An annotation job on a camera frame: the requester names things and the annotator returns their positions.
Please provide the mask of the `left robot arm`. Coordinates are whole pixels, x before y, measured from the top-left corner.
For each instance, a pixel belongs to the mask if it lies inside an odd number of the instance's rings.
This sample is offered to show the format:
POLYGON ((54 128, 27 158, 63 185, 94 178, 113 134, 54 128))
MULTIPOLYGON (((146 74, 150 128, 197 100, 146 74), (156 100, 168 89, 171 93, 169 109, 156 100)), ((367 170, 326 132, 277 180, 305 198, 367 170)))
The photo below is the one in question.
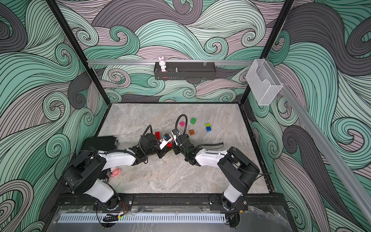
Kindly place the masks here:
POLYGON ((119 194, 100 179, 104 170, 120 166, 135 166, 148 161, 148 157, 163 157, 172 139, 155 139, 139 142, 138 145, 124 150, 90 151, 84 150, 66 167, 63 179, 75 194, 86 194, 99 200, 107 210, 115 210, 121 199, 119 194))

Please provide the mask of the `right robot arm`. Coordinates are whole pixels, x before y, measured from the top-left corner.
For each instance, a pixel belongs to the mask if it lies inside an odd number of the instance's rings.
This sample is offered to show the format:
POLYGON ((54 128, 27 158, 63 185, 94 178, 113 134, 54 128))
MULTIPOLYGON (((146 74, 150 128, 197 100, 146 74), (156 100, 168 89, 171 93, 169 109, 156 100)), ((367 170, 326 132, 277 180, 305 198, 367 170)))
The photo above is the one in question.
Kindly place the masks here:
POLYGON ((196 166, 210 166, 222 171, 229 185, 220 197, 220 203, 226 210, 234 210, 238 199, 245 196, 254 182, 261 177, 268 176, 236 147, 223 151, 213 151, 204 147, 218 147, 218 144, 203 144, 194 146, 187 134, 180 134, 177 130, 171 132, 172 146, 175 154, 183 154, 185 161, 196 166))

